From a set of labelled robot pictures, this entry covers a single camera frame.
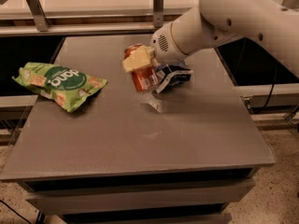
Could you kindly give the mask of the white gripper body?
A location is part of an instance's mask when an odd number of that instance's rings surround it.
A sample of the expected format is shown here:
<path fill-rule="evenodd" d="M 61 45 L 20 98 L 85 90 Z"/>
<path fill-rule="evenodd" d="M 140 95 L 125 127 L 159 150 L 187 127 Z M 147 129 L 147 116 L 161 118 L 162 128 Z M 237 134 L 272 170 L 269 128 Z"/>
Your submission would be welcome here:
<path fill-rule="evenodd" d="M 172 25 L 173 23 L 169 22 L 161 27 L 150 40 L 150 45 L 155 49 L 155 58 L 159 62 L 182 61 L 186 58 L 172 36 Z"/>

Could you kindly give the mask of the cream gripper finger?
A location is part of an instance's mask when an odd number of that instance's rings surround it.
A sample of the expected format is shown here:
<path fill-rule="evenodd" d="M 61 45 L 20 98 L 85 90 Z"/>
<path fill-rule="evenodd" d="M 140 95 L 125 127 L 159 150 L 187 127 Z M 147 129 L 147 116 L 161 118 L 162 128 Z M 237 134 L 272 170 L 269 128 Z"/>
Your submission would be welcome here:
<path fill-rule="evenodd" d="M 124 51 L 122 66 L 126 73 L 151 65 L 155 49 L 144 45 L 132 45 Z"/>

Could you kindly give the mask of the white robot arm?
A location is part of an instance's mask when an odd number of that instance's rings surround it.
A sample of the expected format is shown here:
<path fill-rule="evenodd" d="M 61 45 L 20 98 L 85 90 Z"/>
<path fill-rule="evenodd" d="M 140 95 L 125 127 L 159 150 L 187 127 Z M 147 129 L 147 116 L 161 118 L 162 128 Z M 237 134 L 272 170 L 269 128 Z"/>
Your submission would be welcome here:
<path fill-rule="evenodd" d="M 273 0 L 199 0 L 122 62 L 127 73 L 245 37 L 299 77 L 299 13 Z"/>

